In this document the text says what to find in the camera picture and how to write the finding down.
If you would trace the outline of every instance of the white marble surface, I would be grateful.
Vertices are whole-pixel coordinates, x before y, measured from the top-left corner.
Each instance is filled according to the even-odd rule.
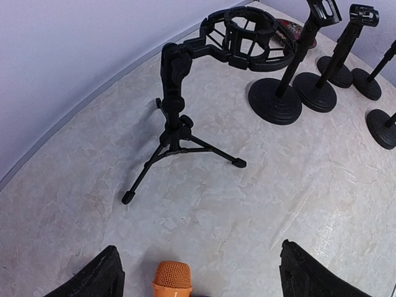
[[[255,2],[276,17],[287,17]],[[334,42],[317,37],[298,72]],[[109,244],[126,273],[125,296],[151,296],[161,260],[192,270],[195,293],[281,296],[281,243],[290,239],[373,296],[395,283],[396,152],[377,145],[364,115],[395,111],[383,78],[379,102],[335,87],[329,114],[303,108],[280,127],[250,109],[247,86],[284,72],[252,73],[211,57],[195,60],[183,84],[193,133],[243,158],[212,153],[157,163],[133,202],[120,199],[158,145],[163,117],[160,57],[115,83],[52,137],[0,193],[0,295],[42,296]],[[347,66],[367,69],[350,56]]]

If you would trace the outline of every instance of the black round base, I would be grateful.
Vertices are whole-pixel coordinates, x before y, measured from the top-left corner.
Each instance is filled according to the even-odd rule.
[[[317,88],[319,79],[316,74],[304,72],[296,76],[293,87],[305,106],[318,113],[329,113],[337,105],[337,94],[328,82],[323,88]]]
[[[321,57],[319,59],[316,65],[321,73],[325,71],[331,59],[331,57],[327,56]],[[352,73],[345,65],[343,65],[337,73],[333,72],[327,80],[340,88],[349,88],[353,84]]]
[[[280,81],[261,79],[249,90],[249,104],[262,119],[276,125],[290,125],[299,118],[303,106],[296,91],[288,86],[284,96],[275,96]]]
[[[135,192],[127,191],[124,197],[121,199],[121,202],[125,205],[129,204],[135,196]]]
[[[358,89],[362,95],[372,101],[378,101],[381,98],[382,90],[377,81],[374,79],[368,82],[367,78],[370,76],[366,71],[356,68],[352,70],[353,85]]]
[[[396,125],[390,128],[385,126],[390,116],[382,110],[372,110],[367,115],[366,124],[371,135],[376,142],[387,150],[393,150],[396,147]]]

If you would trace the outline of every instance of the black object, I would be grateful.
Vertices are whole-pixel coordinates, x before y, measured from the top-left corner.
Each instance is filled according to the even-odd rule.
[[[310,109],[328,113],[337,105],[337,94],[327,80],[331,76],[342,77],[342,81],[348,80],[349,70],[343,66],[353,43],[359,36],[363,25],[377,25],[378,13],[371,6],[352,5],[350,9],[351,21],[346,26],[343,35],[339,39],[334,55],[331,58],[323,57],[319,60],[318,65],[324,65],[322,76],[319,77],[313,73],[304,72],[295,78],[293,86],[301,97],[301,101]]]
[[[244,28],[234,21],[236,17],[246,19]],[[226,31],[222,33],[216,29],[216,24],[224,22]],[[248,23],[254,23],[254,31],[247,30]],[[223,38],[219,43],[211,34],[215,32]],[[289,36],[290,42],[285,42],[283,48],[272,49],[269,45],[271,37],[276,33]],[[186,116],[179,116],[184,109],[184,99],[181,96],[181,84],[188,75],[192,65],[192,59],[210,55],[221,62],[227,62],[230,66],[251,71],[276,71],[286,67],[294,56],[293,36],[290,32],[268,13],[253,7],[235,7],[224,11],[218,11],[208,16],[200,26],[199,37],[186,40],[181,45],[168,43],[162,49],[161,54],[161,81],[164,99],[157,98],[157,107],[165,115],[165,131],[160,136],[160,145],[144,165],[144,169],[127,191],[122,199],[123,204],[131,202],[135,196],[135,190],[149,171],[150,167],[162,158],[179,153],[213,152],[229,160],[238,168],[245,168],[246,162],[234,158],[214,146],[196,138],[191,134],[192,120]],[[215,44],[207,45],[207,37]],[[243,52],[242,41],[250,40],[251,47],[247,53]],[[253,56],[253,48],[258,45],[263,53]],[[282,51],[283,56],[270,57],[272,51]],[[182,148],[180,140],[188,140],[200,145],[200,148]],[[165,153],[162,150],[169,146]]]
[[[396,147],[396,113],[390,117],[385,111],[372,110],[366,117],[366,124],[376,142],[387,150]]]
[[[304,61],[309,47],[322,27],[341,21],[341,15],[334,0],[307,0],[311,13],[304,25],[300,38],[296,41],[296,55],[288,66],[282,81],[261,79],[249,90],[249,103],[252,109],[264,120],[278,125],[294,123],[300,116],[301,99],[289,86],[299,64]],[[323,3],[327,2],[331,12],[327,12]]]
[[[380,99],[382,95],[382,90],[378,82],[375,80],[375,78],[380,73],[380,71],[385,67],[385,65],[390,60],[392,60],[395,54],[396,54],[396,40],[393,42],[392,46],[386,52],[382,61],[378,64],[378,66],[375,68],[375,70],[373,70],[371,74],[368,74],[366,71],[360,68],[356,68],[352,70],[353,85],[366,98],[369,98],[370,100],[373,101],[377,101],[378,99]]]
[[[329,64],[335,67],[328,80],[340,88],[349,88],[353,83],[351,71],[344,65],[355,41],[359,38],[364,26],[376,27],[379,23],[379,13],[372,6],[352,4],[350,7],[350,22],[346,26],[332,57],[321,57],[317,62],[318,70],[323,74]]]
[[[296,243],[286,240],[282,248],[283,297],[370,297],[328,271]]]
[[[123,297],[124,279],[117,248],[108,246],[68,282],[45,297]]]

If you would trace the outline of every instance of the black microphone stand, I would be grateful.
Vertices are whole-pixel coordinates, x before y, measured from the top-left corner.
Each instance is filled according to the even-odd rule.
[[[385,67],[385,65],[393,59],[396,54],[396,40],[393,42],[391,48],[386,52],[382,61],[373,70],[371,74],[366,71],[356,68],[352,70],[353,85],[362,93],[366,98],[378,101],[382,95],[381,87],[376,81],[377,75]]]
[[[296,90],[289,86],[289,83],[300,63],[304,61],[319,30],[341,21],[341,15],[335,1],[326,1],[331,9],[330,13],[326,11],[323,0],[307,1],[311,13],[299,40],[296,42],[296,55],[282,80],[261,79],[251,86],[249,103],[262,119],[277,125],[289,125],[299,118],[302,110],[301,99]]]
[[[244,17],[247,22],[245,28],[240,28],[233,21],[236,17]],[[224,22],[226,32],[215,28],[217,23]],[[255,24],[254,31],[246,30],[249,22]],[[223,38],[220,44],[210,34],[216,32]],[[150,160],[145,163],[144,169],[137,177],[131,189],[127,191],[122,198],[123,204],[131,202],[135,196],[135,190],[144,179],[150,167],[161,159],[177,155],[180,153],[197,153],[213,152],[224,159],[232,162],[238,168],[245,168],[246,162],[240,158],[234,158],[231,155],[219,150],[202,139],[192,135],[191,128],[194,123],[186,115],[180,116],[185,107],[185,102],[181,96],[181,84],[183,79],[191,70],[192,60],[202,56],[210,55],[220,62],[228,62],[230,66],[251,71],[276,71],[289,65],[294,56],[292,43],[285,44],[282,48],[283,56],[270,58],[270,52],[273,50],[269,46],[269,41],[274,34],[289,36],[287,28],[278,27],[278,23],[268,13],[253,7],[235,7],[224,11],[218,11],[205,19],[200,26],[200,36],[186,40],[183,44],[168,43],[162,48],[161,52],[161,81],[163,86],[163,100],[156,99],[156,104],[165,116],[165,131],[160,136],[160,145],[151,156]],[[207,44],[207,37],[212,39],[216,45]],[[241,50],[242,40],[252,41],[251,47],[247,53]],[[263,53],[253,56],[252,51],[255,45],[263,49]],[[184,148],[180,145],[181,140],[191,141],[200,147]]]
[[[338,41],[334,55],[330,58],[330,62],[326,65],[322,76],[310,72],[304,72],[295,78],[293,86],[301,97],[301,101],[308,108],[319,113],[329,113],[337,105],[337,94],[334,88],[328,83],[331,75],[342,75],[345,71],[335,71],[336,69],[344,69],[343,66],[346,58],[349,55],[351,46],[359,36],[363,23],[375,23],[377,20],[376,14],[372,13],[371,20],[366,20],[367,11],[374,11],[371,7],[352,5],[351,19],[352,22],[346,27],[343,36]]]
[[[379,23],[379,13],[371,6],[352,4],[350,7],[350,22],[346,26],[332,57],[321,57],[317,68],[323,74],[329,64],[336,63],[330,73],[328,81],[340,88],[349,88],[353,83],[351,71],[346,67],[345,61],[352,50],[356,40],[360,37],[364,26],[376,27]]]
[[[150,167],[161,159],[177,155],[179,153],[213,152],[232,162],[238,168],[245,168],[246,162],[239,158],[234,158],[229,154],[217,149],[203,140],[192,135],[191,128],[194,123],[186,115],[179,114],[185,107],[184,99],[181,96],[181,82],[190,72],[192,58],[185,45],[168,43],[162,49],[161,54],[161,80],[163,85],[163,100],[156,99],[157,107],[161,109],[165,116],[165,131],[160,136],[160,145],[151,156],[150,160],[144,164],[144,169],[137,177],[131,189],[127,191],[122,199],[123,204],[128,204],[135,196],[135,190],[142,182]],[[182,148],[180,140],[188,140],[200,148]]]

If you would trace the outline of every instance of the microphone grille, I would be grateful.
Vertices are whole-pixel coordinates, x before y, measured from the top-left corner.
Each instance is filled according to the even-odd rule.
[[[181,262],[163,261],[157,267],[153,283],[167,288],[191,288],[190,267]]]

